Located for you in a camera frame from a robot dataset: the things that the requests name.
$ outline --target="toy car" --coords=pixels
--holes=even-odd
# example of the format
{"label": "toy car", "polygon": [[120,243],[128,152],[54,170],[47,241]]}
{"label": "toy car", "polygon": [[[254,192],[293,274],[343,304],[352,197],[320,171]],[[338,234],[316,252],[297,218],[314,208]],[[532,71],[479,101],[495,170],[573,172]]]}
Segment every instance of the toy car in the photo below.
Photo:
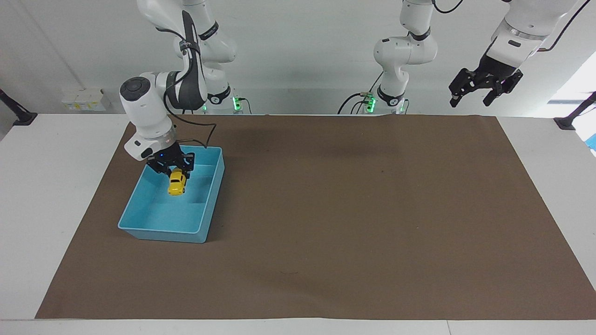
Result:
{"label": "toy car", "polygon": [[170,174],[170,186],[167,188],[167,193],[171,196],[180,196],[186,190],[186,176],[180,169],[174,169]]}

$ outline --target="green light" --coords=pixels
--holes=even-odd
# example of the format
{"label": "green light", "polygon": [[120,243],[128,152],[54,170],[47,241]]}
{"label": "green light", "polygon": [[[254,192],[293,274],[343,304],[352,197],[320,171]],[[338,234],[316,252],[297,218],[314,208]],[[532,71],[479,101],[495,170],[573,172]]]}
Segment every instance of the green light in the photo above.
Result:
{"label": "green light", "polygon": [[232,100],[234,102],[234,109],[235,110],[241,110],[242,109],[242,104],[238,101],[238,99],[236,97],[232,97]]}
{"label": "green light", "polygon": [[369,114],[373,114],[374,113],[374,106],[377,104],[377,99],[375,99],[373,96],[370,96],[370,100],[368,102],[367,105],[367,113]]}

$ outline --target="black pole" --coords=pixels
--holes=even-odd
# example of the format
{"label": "black pole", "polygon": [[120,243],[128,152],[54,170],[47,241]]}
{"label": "black pole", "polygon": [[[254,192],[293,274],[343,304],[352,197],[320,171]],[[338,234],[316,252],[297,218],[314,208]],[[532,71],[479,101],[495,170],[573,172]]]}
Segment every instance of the black pole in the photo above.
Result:
{"label": "black pole", "polygon": [[18,117],[18,120],[13,123],[13,126],[29,126],[37,116],[37,113],[28,111],[21,104],[9,97],[2,89],[0,89],[0,100]]}
{"label": "black pole", "polygon": [[593,92],[584,102],[582,102],[571,114],[566,117],[555,117],[555,123],[564,131],[574,131],[573,120],[584,110],[590,107],[596,101],[596,92]]}

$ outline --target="brown table mat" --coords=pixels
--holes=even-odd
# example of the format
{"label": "brown table mat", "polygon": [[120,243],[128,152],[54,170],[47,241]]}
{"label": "brown table mat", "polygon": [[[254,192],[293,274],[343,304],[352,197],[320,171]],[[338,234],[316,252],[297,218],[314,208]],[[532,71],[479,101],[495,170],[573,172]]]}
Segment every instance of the brown table mat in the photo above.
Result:
{"label": "brown table mat", "polygon": [[493,117],[187,118],[218,123],[226,164],[207,243],[118,229],[129,125],[37,318],[596,319]]}

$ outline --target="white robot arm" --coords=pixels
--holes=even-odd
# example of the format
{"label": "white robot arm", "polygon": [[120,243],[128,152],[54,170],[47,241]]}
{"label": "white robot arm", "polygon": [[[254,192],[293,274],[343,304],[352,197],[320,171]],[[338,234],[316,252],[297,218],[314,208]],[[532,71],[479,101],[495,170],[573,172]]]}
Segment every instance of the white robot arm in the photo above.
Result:
{"label": "white robot arm", "polygon": [[[176,166],[188,178],[194,156],[184,154],[176,142],[172,121],[167,116],[167,103],[174,108],[198,110],[210,95],[225,101],[228,98],[225,92],[231,91],[225,73],[221,69],[211,71],[203,62],[234,60],[235,45],[219,31],[206,0],[137,0],[137,5],[157,30],[176,36],[175,51],[182,58],[184,69],[143,73],[122,84],[120,100],[136,126],[136,133],[125,144],[125,150],[137,160],[147,159],[147,164],[158,173],[169,175],[170,167]],[[206,77],[217,80],[211,80],[209,85]],[[209,92],[210,87],[216,89],[214,94]]]}
{"label": "white robot arm", "polygon": [[449,86],[452,107],[477,89],[491,89],[484,99],[486,106],[503,93],[510,93],[523,76],[518,68],[537,52],[578,0],[503,1],[509,2],[509,12],[492,35],[478,68],[461,69]]}
{"label": "white robot arm", "polygon": [[375,107],[369,113],[397,112],[409,81],[404,65],[425,64],[437,55],[437,42],[430,34],[433,14],[431,0],[403,0],[399,21],[408,36],[389,37],[377,42],[374,58],[383,67],[381,84],[373,89]]}

